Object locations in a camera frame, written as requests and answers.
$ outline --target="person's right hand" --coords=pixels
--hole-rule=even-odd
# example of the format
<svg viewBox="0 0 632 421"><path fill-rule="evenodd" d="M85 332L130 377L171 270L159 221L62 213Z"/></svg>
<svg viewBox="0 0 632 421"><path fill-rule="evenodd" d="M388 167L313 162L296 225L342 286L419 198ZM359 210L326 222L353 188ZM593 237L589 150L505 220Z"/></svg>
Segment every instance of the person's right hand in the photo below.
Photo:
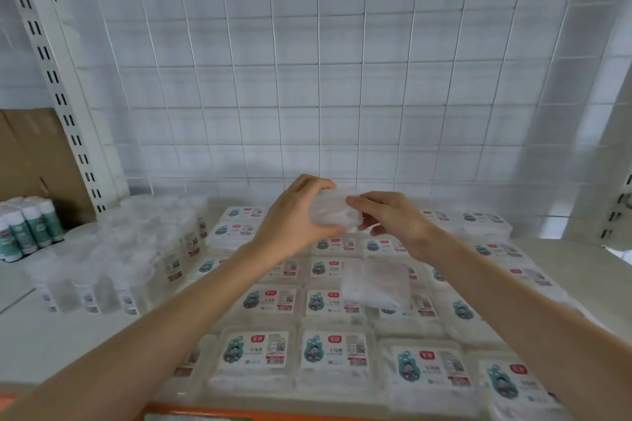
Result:
<svg viewBox="0 0 632 421"><path fill-rule="evenodd" d="M359 197L347 197L346 201L362 212L364 221L358 226L359 230L378 224L371 229L371 236L395 236L416 259L420 257L423 241L437 230L402 193L368 192Z"/></svg>

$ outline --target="forearm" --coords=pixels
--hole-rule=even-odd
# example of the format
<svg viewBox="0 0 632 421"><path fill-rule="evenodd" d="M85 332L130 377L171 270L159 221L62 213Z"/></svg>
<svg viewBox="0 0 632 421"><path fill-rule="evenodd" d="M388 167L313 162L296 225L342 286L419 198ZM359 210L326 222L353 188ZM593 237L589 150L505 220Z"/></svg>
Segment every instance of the forearm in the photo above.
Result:
<svg viewBox="0 0 632 421"><path fill-rule="evenodd" d="M277 262L248 245L46 380L0 419L130 420L233 303Z"/></svg>
<svg viewBox="0 0 632 421"><path fill-rule="evenodd" d="M528 288L442 230L417 243L433 265L577 419L629 419L632 349Z"/></svg>

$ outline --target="brown cardboard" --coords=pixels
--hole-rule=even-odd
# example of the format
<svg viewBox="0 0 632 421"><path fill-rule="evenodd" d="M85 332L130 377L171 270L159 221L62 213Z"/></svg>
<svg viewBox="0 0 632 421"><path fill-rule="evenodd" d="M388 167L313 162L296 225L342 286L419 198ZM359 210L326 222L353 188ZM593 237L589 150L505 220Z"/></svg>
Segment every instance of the brown cardboard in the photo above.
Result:
<svg viewBox="0 0 632 421"><path fill-rule="evenodd" d="M66 229L95 220L75 155L52 108L3 110L0 144L0 200L49 198Z"/></svg>

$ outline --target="person's left hand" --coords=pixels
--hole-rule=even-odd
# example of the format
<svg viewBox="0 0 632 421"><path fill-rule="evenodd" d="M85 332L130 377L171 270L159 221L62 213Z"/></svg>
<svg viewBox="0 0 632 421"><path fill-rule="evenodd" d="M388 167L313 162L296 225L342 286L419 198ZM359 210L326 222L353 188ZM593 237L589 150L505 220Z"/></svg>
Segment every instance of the person's left hand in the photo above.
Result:
<svg viewBox="0 0 632 421"><path fill-rule="evenodd" d="M250 248L276 259L277 264L312 243L343 234L343 226L314 225L310 220L310 205L321 188L336 188L336 184L313 175L296 178L270 207Z"/></svg>

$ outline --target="cartoon girl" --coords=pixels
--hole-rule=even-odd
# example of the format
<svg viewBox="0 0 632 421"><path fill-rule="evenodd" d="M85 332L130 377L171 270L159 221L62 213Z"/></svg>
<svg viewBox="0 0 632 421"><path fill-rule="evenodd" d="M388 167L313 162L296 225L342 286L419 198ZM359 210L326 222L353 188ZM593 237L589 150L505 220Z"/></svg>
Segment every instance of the cartoon girl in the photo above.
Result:
<svg viewBox="0 0 632 421"><path fill-rule="evenodd" d="M487 369L487 374L489 375L489 379L492 380L492 386L496 393L508 400L517 398L518 392L516 385L511 381L509 375L501 370L500 366L493 365Z"/></svg>
<svg viewBox="0 0 632 421"><path fill-rule="evenodd" d="M325 353L322 350L322 343L320 342L320 336L316 335L311 337L305 343L305 351L303 355L310 363L316 363L323 359Z"/></svg>
<svg viewBox="0 0 632 421"><path fill-rule="evenodd" d="M470 310L470 307L465 304L463 300L456 300L452 303L452 307L454 308L454 314L456 314L461 319L472 319L474 318L474 313Z"/></svg>
<svg viewBox="0 0 632 421"><path fill-rule="evenodd" d="M208 273L213 269L213 265L215 265L215 262L213 260L207 261L198 268L198 271L200 273Z"/></svg>
<svg viewBox="0 0 632 421"><path fill-rule="evenodd" d="M243 300L243 307L247 310L256 307L259 304L259 290L251 291Z"/></svg>
<svg viewBox="0 0 632 421"><path fill-rule="evenodd" d="M312 266L312 273L313 274L325 273L325 264L322 261L317 261L316 263L314 263L314 265Z"/></svg>
<svg viewBox="0 0 632 421"><path fill-rule="evenodd" d="M438 282L445 282L446 279L443 278L442 274L440 274L437 270L435 270L434 268L432 269L432 277L437 280Z"/></svg>
<svg viewBox="0 0 632 421"><path fill-rule="evenodd" d="M226 351L224 352L224 361L227 363L234 363L235 361L239 361L243 356L243 338L238 336L234 339L231 339L228 342L228 346L226 346Z"/></svg>
<svg viewBox="0 0 632 421"><path fill-rule="evenodd" d="M310 297L309 307L312 311L319 311L325 307L325 302L320 293L316 293Z"/></svg>
<svg viewBox="0 0 632 421"><path fill-rule="evenodd" d="M492 254L492 252L489 251L487 247L484 247L483 245L476 245L475 248L476 248L476 251L478 251L478 253L480 253L481 255L490 256Z"/></svg>
<svg viewBox="0 0 632 421"><path fill-rule="evenodd" d="M410 351L405 351L398 355L397 361L399 375L402 378L406 381L410 381L411 383L419 379L422 372L419 368L417 368L417 362L411 356Z"/></svg>

